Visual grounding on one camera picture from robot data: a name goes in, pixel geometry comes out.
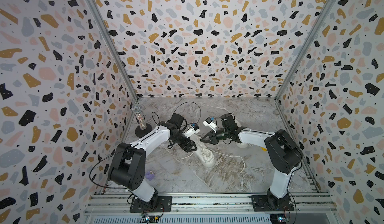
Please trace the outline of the white sneaker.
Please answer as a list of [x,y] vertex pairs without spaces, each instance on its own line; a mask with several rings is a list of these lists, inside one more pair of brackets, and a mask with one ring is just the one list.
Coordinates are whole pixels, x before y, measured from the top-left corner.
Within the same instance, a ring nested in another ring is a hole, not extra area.
[[248,147],[247,143],[236,143],[237,147],[240,149],[245,149]]
[[195,142],[197,148],[196,148],[195,151],[193,151],[192,154],[190,154],[187,157],[181,158],[181,160],[187,159],[187,158],[191,157],[192,155],[195,155],[195,156],[197,156],[200,159],[200,161],[202,162],[202,164],[205,167],[212,168],[213,166],[216,165],[216,159],[215,159],[214,154],[218,154],[219,156],[223,156],[223,157],[239,158],[239,159],[241,159],[241,161],[243,163],[243,168],[242,168],[242,170],[240,172],[241,173],[244,172],[244,170],[246,168],[246,163],[245,163],[244,159],[241,156],[231,156],[231,155],[219,153],[217,151],[209,149],[209,148],[207,148],[205,146],[204,143],[201,142],[201,137],[199,137],[196,134],[191,135],[190,139]]

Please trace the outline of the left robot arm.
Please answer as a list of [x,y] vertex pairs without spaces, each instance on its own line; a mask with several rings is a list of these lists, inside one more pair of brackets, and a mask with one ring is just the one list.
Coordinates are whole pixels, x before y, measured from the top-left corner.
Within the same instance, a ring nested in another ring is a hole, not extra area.
[[151,132],[130,144],[118,145],[110,164],[108,178],[131,191],[142,202],[157,198],[157,190],[145,181],[146,157],[162,143],[170,141],[186,153],[195,152],[197,145],[191,139],[200,129],[197,123],[183,128],[184,117],[172,114],[168,121],[161,121]]

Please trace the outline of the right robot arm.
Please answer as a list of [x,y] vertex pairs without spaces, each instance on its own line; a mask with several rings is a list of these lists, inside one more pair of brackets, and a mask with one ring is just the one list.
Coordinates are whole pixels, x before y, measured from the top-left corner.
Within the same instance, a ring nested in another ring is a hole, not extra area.
[[247,127],[239,127],[233,114],[221,116],[222,128],[214,118],[207,118],[204,125],[210,127],[201,138],[201,142],[216,145],[219,141],[229,139],[237,144],[250,144],[266,149],[275,168],[274,177],[267,191],[267,203],[276,210],[284,201],[289,200],[288,187],[295,171],[300,169],[303,152],[286,130],[262,132]]

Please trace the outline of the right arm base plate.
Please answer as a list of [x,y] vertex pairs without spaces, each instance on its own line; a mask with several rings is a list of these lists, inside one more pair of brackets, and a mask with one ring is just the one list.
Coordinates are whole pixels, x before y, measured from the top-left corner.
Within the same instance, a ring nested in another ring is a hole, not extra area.
[[277,199],[274,195],[253,195],[251,204],[255,212],[291,212],[295,209],[289,194],[281,199]]

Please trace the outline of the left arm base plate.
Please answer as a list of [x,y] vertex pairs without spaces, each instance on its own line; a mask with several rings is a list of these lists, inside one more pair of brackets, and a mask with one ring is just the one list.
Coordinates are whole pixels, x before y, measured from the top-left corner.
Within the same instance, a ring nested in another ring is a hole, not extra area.
[[134,198],[131,201],[130,213],[170,213],[172,202],[172,196],[153,197],[149,202]]

